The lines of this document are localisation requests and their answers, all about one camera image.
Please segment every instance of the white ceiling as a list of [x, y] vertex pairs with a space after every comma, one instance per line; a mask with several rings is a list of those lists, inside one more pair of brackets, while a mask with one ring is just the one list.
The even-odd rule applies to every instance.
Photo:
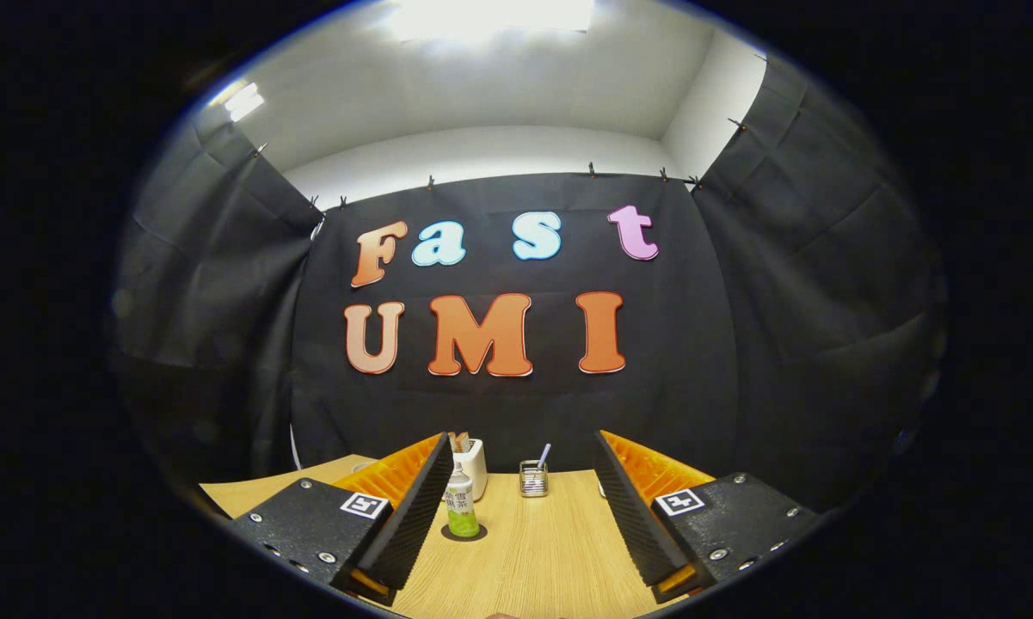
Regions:
[[465, 126], [576, 126], [658, 141], [713, 33], [655, 0], [595, 0], [587, 33], [403, 43], [388, 27], [395, 10], [382, 0], [337, 12], [244, 74], [265, 102], [239, 125], [253, 144], [268, 144], [276, 167]]

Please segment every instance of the light blue letter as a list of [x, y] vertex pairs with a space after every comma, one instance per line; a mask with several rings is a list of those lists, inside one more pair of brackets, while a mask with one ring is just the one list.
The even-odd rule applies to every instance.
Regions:
[[462, 249], [462, 224], [437, 222], [420, 230], [421, 244], [413, 248], [413, 264], [431, 267], [433, 264], [456, 264], [466, 255]]
[[512, 234], [520, 238], [512, 244], [512, 251], [520, 259], [546, 259], [563, 247], [563, 239], [556, 230], [563, 228], [563, 220], [554, 212], [525, 212], [512, 220]]

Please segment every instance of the white wall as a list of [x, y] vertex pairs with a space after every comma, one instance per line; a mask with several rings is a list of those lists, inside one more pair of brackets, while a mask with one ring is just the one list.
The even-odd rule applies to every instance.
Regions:
[[745, 117], [768, 66], [754, 54], [764, 56], [722, 30], [714, 32], [700, 73], [661, 137], [685, 177], [703, 177], [739, 130], [726, 119]]
[[323, 211], [340, 207], [340, 196], [351, 203], [425, 187], [430, 174], [439, 185], [511, 174], [588, 173], [589, 161], [598, 173], [657, 177], [664, 166], [669, 177], [681, 177], [681, 168], [660, 142], [606, 130], [535, 125], [473, 126], [375, 142], [300, 165], [284, 177], [303, 195], [319, 195], [316, 206]]
[[284, 173], [319, 209], [429, 184], [544, 172], [703, 177], [753, 104], [766, 64], [763, 53], [717, 30], [703, 65], [661, 142], [564, 126], [473, 126], [375, 142]]

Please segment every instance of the table surface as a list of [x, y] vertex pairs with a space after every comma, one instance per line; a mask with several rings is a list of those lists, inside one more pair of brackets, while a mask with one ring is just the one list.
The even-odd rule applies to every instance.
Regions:
[[[332, 484], [363, 456], [232, 484], [202, 484], [229, 518], [272, 498], [301, 477]], [[636, 617], [686, 599], [655, 603], [627, 553], [592, 470], [551, 473], [546, 497], [520, 496], [515, 473], [490, 473], [474, 503], [489, 533], [456, 541], [440, 533], [444, 503], [392, 611], [420, 619], [486, 617], [503, 612], [521, 619]]]

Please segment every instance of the metal pen cup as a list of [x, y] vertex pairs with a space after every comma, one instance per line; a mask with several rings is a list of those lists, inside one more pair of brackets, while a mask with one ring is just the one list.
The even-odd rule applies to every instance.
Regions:
[[538, 465], [539, 461], [520, 463], [521, 497], [547, 496], [547, 463], [542, 463], [542, 468], [539, 468]]

